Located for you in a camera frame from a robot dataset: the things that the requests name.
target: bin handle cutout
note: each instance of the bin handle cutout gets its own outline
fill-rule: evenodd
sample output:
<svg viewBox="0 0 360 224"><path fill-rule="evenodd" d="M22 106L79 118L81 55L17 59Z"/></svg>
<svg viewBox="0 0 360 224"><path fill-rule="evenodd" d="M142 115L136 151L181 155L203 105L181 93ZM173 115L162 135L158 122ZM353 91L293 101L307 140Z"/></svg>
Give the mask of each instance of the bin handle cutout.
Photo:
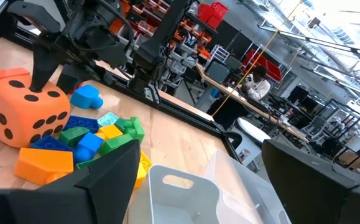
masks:
<svg viewBox="0 0 360 224"><path fill-rule="evenodd" d="M166 175L163 177L162 181L164 184L180 187L183 189L190 189L194 184L192 180L188 180L183 177L177 177L176 175Z"/></svg>

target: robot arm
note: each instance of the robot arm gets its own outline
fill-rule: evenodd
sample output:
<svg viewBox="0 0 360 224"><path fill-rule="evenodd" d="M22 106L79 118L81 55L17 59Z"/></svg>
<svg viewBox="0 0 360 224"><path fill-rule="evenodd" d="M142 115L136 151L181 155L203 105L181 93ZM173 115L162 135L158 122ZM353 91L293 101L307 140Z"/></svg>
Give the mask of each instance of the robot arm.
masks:
<svg viewBox="0 0 360 224"><path fill-rule="evenodd" d="M95 60L105 61L112 68L126 64L125 52L133 40L123 48L118 37L109 30L115 18L130 27L121 14L119 0L74 0L69 1L69 5L60 4L65 0L54 1L66 21L63 30L40 5L16 1L8 8L20 21L27 21L41 31L34 41L32 91L40 91L60 64L64 64L64 68L57 86L65 93L78 82L103 80L105 69L97 66ZM132 0L130 4L142 1ZM134 91L143 93L150 81L160 78L166 56L165 43L174 35L176 26L173 24L180 23L191 1L174 0L154 36L134 52L136 72L129 84Z"/></svg>

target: yellow building block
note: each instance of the yellow building block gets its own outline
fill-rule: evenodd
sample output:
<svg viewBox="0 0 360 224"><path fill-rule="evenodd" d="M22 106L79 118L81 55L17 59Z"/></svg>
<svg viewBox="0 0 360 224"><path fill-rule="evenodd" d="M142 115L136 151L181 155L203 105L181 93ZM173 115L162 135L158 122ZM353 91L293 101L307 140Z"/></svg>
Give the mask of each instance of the yellow building block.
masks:
<svg viewBox="0 0 360 224"><path fill-rule="evenodd" d="M142 183L144 183L151 166L152 162L148 159L147 155L141 151L140 165L138 167L137 180L134 189L140 188Z"/></svg>
<svg viewBox="0 0 360 224"><path fill-rule="evenodd" d="M108 140L123 135L123 133L114 124L99 128L96 135L102 139Z"/></svg>
<svg viewBox="0 0 360 224"><path fill-rule="evenodd" d="M137 180L134 189L138 189L141 187L142 183L144 183L146 176L147 176L147 171L145 171L144 167L140 163L140 166L138 167Z"/></svg>

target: yellow pole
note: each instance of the yellow pole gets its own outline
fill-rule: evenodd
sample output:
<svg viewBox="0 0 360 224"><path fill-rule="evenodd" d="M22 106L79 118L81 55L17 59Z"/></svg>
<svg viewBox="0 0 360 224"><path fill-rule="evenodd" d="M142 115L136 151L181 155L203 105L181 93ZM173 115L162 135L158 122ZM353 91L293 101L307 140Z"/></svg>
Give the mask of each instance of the yellow pole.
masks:
<svg viewBox="0 0 360 224"><path fill-rule="evenodd" d="M228 98L233 94L233 92L235 91L235 89L239 86L240 83L243 82L243 80L247 77L247 75L249 74L249 72L252 70L252 68L254 67L254 65L257 63L258 59L262 56L262 54L265 52L265 50L267 50L268 46L271 44L271 42L273 41L273 39L275 38L275 36L278 34L278 31L280 28L282 28L282 26L285 24L285 22L289 19L289 17L294 13L294 11L296 10L296 8L301 4L301 1L298 2L298 4L294 7L294 9L291 11L291 13L288 15L288 17L286 18L286 20L284 20L284 22L282 23L282 25L278 28L278 30L274 33L274 35L271 37L271 39L268 41L267 45L264 46L264 48L262 49L261 53L257 56L257 58L255 59L255 61L253 62L253 64L250 66L249 70L244 74L244 76L240 79L240 81L236 84L235 88L230 92L230 94L225 98L224 102L217 108L217 110L213 113L213 117L216 115L216 113L221 109L221 107L223 107L223 105L227 102Z"/></svg>

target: workbench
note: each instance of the workbench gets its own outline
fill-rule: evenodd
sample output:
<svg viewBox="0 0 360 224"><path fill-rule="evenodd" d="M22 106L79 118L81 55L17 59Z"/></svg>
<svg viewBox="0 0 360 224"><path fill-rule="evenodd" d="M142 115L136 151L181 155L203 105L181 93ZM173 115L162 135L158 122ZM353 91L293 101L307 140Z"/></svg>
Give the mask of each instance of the workbench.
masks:
<svg viewBox="0 0 360 224"><path fill-rule="evenodd" d="M278 121L278 119L273 118L272 116L270 116L269 114L257 109L256 107L254 107L253 105L251 105L249 102L247 102L247 100L239 95L235 95L233 93L233 91L225 86L223 86L222 84L212 80L209 76L206 75L205 73L205 69L202 67L202 65L197 64L196 65L196 69L198 70L198 73L200 74L200 76L202 77L202 79L204 81L206 81L209 85L217 88L219 91L222 91L224 94L229 95L232 99L238 101L239 103L243 104L244 106L246 106L247 108L249 108L250 110L254 111L255 113L257 113L258 115L264 117L265 119L268 119L270 122L277 124L279 127L283 128L284 130L286 130L288 133L294 135L295 137L301 139L302 141L305 142L309 142L309 140L305 137L305 134L303 134L301 131L299 131L297 128L291 126L285 126L282 123L280 123Z"/></svg>
<svg viewBox="0 0 360 224"><path fill-rule="evenodd" d="M31 72L32 63L32 52L30 50L6 39L0 39L0 69L24 67ZM54 73L50 81L56 82L58 80L61 69L60 67ZM206 165L215 152L222 151L227 154L220 138L194 128L100 83L94 81L87 83L99 89L104 104L98 110L83 110L72 106L72 114L87 118L100 118L107 112L113 112L126 119L131 116L138 117L145 131L141 149L153 164L161 164L191 174L205 176ZM161 95L167 100L179 103L170 95ZM195 111L194 108L186 104L181 104L181 106ZM18 149L0 142L0 189L36 189L39 187L14 175L14 165L18 152ZM240 176L230 164L228 166L223 163L220 164L219 176L225 180L231 189L231 194L251 208L254 207ZM247 212L245 216L256 220L255 223L263 223L258 213Z"/></svg>

